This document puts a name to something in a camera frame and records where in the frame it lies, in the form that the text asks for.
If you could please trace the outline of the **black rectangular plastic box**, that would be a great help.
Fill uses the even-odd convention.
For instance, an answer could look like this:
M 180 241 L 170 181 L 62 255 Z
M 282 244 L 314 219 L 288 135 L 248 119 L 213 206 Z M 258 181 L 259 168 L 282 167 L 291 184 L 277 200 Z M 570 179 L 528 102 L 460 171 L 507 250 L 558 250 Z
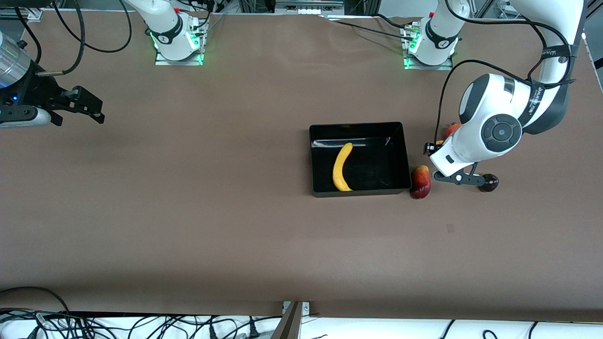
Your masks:
M 412 185 L 401 122 L 311 125 L 309 138 L 314 197 L 399 194 Z M 333 170 L 346 144 L 352 148 L 342 178 L 350 191 L 341 191 Z

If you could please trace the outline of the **yellow banana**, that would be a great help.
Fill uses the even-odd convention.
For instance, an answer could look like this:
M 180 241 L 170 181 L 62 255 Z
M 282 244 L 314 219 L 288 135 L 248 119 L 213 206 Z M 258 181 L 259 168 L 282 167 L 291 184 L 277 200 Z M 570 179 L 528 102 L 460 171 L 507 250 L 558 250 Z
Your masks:
M 349 187 L 347 181 L 344 178 L 344 164 L 347 161 L 351 151 L 353 150 L 353 143 L 346 143 L 340 150 L 334 161 L 332 169 L 332 181 L 334 186 L 340 192 L 349 192 L 352 189 Z

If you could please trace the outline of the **red yellow mango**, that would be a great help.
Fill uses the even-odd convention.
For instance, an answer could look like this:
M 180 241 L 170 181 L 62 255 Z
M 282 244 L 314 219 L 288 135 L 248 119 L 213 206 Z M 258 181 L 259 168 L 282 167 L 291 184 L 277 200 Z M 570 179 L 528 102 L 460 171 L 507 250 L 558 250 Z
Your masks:
M 420 165 L 411 172 L 412 187 L 410 189 L 411 197 L 422 199 L 428 196 L 431 191 L 431 175 L 426 165 Z

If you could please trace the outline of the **silver table corner bracket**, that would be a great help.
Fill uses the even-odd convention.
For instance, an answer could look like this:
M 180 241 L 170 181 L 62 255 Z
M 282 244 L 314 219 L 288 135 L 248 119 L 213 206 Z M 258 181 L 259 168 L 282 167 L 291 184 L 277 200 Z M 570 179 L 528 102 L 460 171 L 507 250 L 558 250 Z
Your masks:
M 43 15 L 42 8 L 21 7 L 19 12 L 26 21 L 39 22 Z M 0 7 L 0 20 L 18 20 L 18 15 L 13 7 Z

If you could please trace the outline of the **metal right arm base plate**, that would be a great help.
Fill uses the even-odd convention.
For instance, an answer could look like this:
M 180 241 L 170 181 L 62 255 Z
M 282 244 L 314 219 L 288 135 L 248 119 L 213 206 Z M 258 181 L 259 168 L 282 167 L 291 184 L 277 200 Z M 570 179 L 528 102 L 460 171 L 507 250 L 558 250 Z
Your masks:
M 209 22 L 178 15 L 174 28 L 167 32 L 151 31 L 156 49 L 156 65 L 202 66 Z

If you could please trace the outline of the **dark slanted metal beam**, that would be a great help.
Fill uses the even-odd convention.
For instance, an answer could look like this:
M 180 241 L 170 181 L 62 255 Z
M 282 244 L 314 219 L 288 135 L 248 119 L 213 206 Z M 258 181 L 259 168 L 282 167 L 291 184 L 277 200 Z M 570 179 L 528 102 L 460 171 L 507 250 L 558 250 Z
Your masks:
M 301 302 L 292 302 L 288 311 L 282 316 L 270 339 L 299 339 L 302 324 Z

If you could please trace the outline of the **white power strip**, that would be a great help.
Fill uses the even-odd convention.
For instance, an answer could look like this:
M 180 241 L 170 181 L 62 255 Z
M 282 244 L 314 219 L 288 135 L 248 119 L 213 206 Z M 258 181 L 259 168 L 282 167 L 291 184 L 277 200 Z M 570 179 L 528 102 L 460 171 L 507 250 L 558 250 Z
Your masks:
M 274 13 L 285 15 L 345 15 L 344 0 L 274 0 Z

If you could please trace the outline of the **dark purple eggplant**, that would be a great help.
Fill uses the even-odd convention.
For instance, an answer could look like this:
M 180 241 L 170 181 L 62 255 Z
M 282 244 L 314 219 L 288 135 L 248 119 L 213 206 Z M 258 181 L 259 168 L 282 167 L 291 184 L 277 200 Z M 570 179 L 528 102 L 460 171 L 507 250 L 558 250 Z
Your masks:
M 484 179 L 484 183 L 478 187 L 481 192 L 490 193 L 499 186 L 499 178 L 496 175 L 485 172 L 481 176 Z

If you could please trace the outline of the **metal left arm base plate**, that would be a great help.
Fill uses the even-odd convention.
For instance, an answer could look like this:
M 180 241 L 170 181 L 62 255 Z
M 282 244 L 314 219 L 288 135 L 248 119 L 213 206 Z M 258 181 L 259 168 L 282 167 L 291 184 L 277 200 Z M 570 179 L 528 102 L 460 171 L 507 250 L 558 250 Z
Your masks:
M 403 50 L 404 69 L 450 71 L 453 67 L 451 55 L 438 65 L 425 64 L 417 58 L 415 53 L 425 40 L 420 34 L 420 27 L 414 25 L 416 23 L 418 22 L 413 22 L 413 25 L 404 25 L 403 28 L 400 28 L 400 34 L 403 37 L 401 39 L 401 47 Z

